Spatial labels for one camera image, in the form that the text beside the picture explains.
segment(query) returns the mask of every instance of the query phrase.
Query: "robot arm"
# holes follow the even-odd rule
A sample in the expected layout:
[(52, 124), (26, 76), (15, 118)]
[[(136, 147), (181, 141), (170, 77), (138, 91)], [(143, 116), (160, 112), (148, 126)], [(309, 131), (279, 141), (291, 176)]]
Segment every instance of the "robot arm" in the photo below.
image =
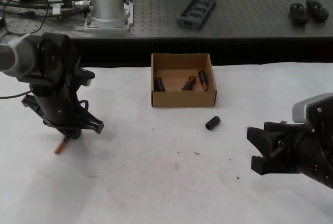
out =
[(251, 168), (260, 175), (303, 173), (333, 189), (333, 94), (293, 106), (295, 125), (265, 123), (249, 127), (247, 139), (261, 152)]
[(91, 115), (88, 102), (79, 101), (76, 95), (95, 74), (78, 68), (80, 54), (67, 35), (45, 33), (38, 41), (28, 35), (7, 35), (1, 42), (0, 71), (29, 83), (33, 93), (22, 100), (25, 107), (68, 137), (78, 138), (82, 129), (101, 133), (103, 122)]

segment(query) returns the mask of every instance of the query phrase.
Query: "metal pillar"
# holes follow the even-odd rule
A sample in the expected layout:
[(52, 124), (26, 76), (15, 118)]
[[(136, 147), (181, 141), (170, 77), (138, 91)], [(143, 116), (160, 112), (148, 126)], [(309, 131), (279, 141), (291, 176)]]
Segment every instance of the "metal pillar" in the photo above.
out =
[(129, 31), (133, 24), (133, 4), (124, 0), (91, 0), (92, 12), (84, 30)]

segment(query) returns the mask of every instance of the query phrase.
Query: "cardboard box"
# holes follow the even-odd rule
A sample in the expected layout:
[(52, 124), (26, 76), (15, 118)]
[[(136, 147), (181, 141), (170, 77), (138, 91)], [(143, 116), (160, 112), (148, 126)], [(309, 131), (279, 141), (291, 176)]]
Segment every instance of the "cardboard box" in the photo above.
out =
[[(205, 70), (208, 91), (203, 90), (198, 71)], [(182, 91), (188, 77), (197, 82), (191, 91)], [(165, 91), (154, 91), (154, 78), (162, 78)], [(216, 85), (209, 54), (152, 54), (151, 106), (153, 107), (213, 107)]]

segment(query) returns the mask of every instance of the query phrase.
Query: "black cylinder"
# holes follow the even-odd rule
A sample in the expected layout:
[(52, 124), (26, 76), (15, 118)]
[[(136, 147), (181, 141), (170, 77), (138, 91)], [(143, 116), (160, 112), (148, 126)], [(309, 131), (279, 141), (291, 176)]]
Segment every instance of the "black cylinder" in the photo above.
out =
[(155, 77), (155, 91), (165, 91), (161, 77)]
[(218, 116), (213, 117), (212, 119), (210, 119), (206, 124), (206, 129), (208, 130), (212, 130), (213, 128), (216, 127), (216, 125), (218, 125), (221, 122), (221, 119)]
[(193, 82), (187, 81), (182, 90), (192, 90)]
[(198, 72), (198, 76), (199, 76), (199, 79), (200, 79), (200, 83), (203, 84), (204, 82), (207, 83), (207, 78), (206, 78), (206, 72), (204, 70), (200, 70)]

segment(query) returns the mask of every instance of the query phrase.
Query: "white tablecloth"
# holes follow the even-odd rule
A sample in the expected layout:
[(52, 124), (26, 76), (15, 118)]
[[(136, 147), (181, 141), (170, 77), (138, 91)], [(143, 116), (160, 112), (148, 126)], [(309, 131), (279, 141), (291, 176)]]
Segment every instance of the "white tablecloth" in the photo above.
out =
[[(205, 109), (152, 108), (150, 68), (91, 70), (78, 95), (105, 128), (59, 156), (60, 133), (21, 98), (0, 101), (0, 223), (332, 223), (333, 190), (256, 174), (246, 131), (291, 123), (294, 103), (332, 92), (333, 64), (214, 67), (217, 102)], [(3, 74), (0, 84), (0, 96), (29, 89)]]

